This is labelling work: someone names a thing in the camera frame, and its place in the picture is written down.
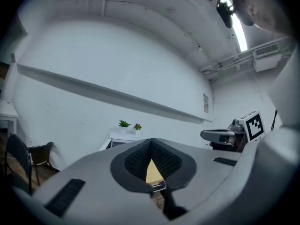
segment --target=chair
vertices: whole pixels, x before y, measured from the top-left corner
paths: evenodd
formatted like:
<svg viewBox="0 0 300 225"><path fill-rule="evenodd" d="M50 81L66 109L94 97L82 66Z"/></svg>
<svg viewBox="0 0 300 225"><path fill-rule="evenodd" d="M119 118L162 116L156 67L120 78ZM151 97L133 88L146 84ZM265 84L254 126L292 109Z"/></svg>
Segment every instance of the chair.
<svg viewBox="0 0 300 225"><path fill-rule="evenodd" d="M40 182L38 179L38 168L40 166L49 164L51 169L53 171L55 171L55 169L52 167L51 163L49 162L50 150L51 150L52 146L53 146L53 142L49 142L43 146L37 146L37 147L31 147L31 148L29 147L29 153L31 154L33 166L36 171L37 182L39 185L40 185Z"/></svg>
<svg viewBox="0 0 300 225"><path fill-rule="evenodd" d="M8 153L14 156L15 159L20 163L21 167L24 169L28 177L28 184L9 167L7 163ZM27 146L16 134L12 134L7 140L4 156L4 173L6 175L6 178L8 179L8 182L12 186L18 187L31 195L31 158Z"/></svg>

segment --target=chair backrest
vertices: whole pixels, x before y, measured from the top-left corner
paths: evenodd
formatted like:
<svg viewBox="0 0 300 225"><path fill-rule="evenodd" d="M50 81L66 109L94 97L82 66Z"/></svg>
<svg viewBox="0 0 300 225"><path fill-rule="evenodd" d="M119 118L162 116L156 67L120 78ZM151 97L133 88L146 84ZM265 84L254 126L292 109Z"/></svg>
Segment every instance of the chair backrest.
<svg viewBox="0 0 300 225"><path fill-rule="evenodd" d="M50 150L52 146L53 146L53 142L49 142L43 146L29 148L29 152L31 153L33 164L37 165L45 161L49 161Z"/></svg>
<svg viewBox="0 0 300 225"><path fill-rule="evenodd" d="M31 189L31 158L26 144L16 135L12 134L6 144L5 151L5 174L7 174L7 156L8 152L14 156L14 158L20 163L21 167L24 169L28 180L29 187Z"/></svg>

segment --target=fluorescent light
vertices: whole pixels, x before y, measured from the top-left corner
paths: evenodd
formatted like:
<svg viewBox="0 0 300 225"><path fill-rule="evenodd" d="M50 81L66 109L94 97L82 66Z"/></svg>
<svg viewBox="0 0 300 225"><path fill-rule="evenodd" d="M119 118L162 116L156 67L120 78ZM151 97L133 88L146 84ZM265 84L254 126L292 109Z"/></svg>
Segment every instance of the fluorescent light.
<svg viewBox="0 0 300 225"><path fill-rule="evenodd" d="M220 2L226 2L228 6L231 6L231 2L229 0L221 0ZM242 28L242 24L240 23L238 17L236 14L232 15L232 27L235 32L235 35L238 39L239 45L240 45L240 51L246 51L248 49L247 42L246 42L246 37L244 34L244 30Z"/></svg>

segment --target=black cable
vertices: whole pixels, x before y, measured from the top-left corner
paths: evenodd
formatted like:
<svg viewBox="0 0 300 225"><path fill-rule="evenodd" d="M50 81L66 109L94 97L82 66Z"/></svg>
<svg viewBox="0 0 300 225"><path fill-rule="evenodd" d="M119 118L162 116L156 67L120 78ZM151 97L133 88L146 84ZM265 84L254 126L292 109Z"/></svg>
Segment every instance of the black cable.
<svg viewBox="0 0 300 225"><path fill-rule="evenodd" d="M277 110L275 110L275 115L274 115L274 120L273 120L273 123L272 123L272 126L271 126L271 131L274 130L276 116L277 116Z"/></svg>

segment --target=white flower pot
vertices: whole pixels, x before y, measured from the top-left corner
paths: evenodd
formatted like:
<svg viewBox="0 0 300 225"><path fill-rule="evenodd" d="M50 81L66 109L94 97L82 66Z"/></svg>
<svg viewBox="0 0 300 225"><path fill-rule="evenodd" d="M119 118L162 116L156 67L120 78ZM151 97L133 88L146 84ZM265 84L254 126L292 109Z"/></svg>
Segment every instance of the white flower pot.
<svg viewBox="0 0 300 225"><path fill-rule="evenodd" d="M121 127L119 126L119 133L124 135L124 134L127 134L128 132L128 128L127 127Z"/></svg>
<svg viewBox="0 0 300 225"><path fill-rule="evenodd" d="M140 136L140 135L141 135L141 131L140 131L140 130L136 130L136 131L135 131L135 135L136 135L136 136Z"/></svg>

